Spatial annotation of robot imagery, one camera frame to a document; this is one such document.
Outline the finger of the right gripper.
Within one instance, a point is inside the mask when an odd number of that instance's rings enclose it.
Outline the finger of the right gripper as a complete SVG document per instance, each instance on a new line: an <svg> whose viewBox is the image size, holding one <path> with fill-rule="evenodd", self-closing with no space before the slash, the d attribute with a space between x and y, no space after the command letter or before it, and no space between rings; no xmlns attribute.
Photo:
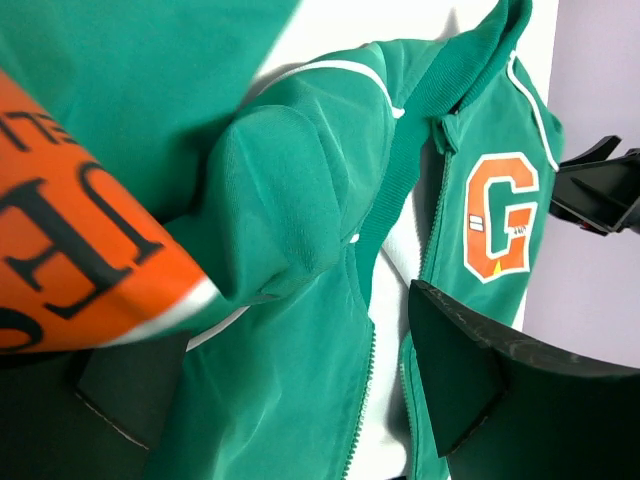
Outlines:
<svg viewBox="0 0 640 480"><path fill-rule="evenodd" d="M602 161L563 164L550 213L591 233L639 231L639 151Z"/></svg>
<svg viewBox="0 0 640 480"><path fill-rule="evenodd" d="M559 165L559 173L574 173L612 165L611 155L621 142L622 138L617 135L604 136L586 151L562 162Z"/></svg>

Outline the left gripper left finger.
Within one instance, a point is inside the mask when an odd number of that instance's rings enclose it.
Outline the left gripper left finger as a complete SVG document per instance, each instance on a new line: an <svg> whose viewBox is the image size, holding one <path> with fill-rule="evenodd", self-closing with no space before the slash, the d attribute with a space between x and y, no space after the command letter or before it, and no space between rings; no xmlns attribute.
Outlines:
<svg viewBox="0 0 640 480"><path fill-rule="evenodd" d="M2 356L2 478L141 478L189 338Z"/></svg>

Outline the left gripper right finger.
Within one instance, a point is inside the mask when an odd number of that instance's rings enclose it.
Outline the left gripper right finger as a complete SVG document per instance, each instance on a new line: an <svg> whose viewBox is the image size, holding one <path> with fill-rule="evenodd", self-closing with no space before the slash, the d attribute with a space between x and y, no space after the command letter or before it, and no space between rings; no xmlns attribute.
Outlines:
<svg viewBox="0 0 640 480"><path fill-rule="evenodd" d="M437 454L455 479L635 479L639 372L544 343L412 283Z"/></svg>

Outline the green jacket with white lining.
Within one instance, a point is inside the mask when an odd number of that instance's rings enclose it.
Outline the green jacket with white lining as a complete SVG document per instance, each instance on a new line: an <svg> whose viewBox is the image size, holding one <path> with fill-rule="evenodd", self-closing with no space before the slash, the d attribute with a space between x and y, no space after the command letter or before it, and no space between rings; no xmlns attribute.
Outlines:
<svg viewBox="0 0 640 480"><path fill-rule="evenodd" d="M139 479L447 479L410 285L518 323L563 144L532 3L261 75L298 8L1 5L1 358L188 333Z"/></svg>

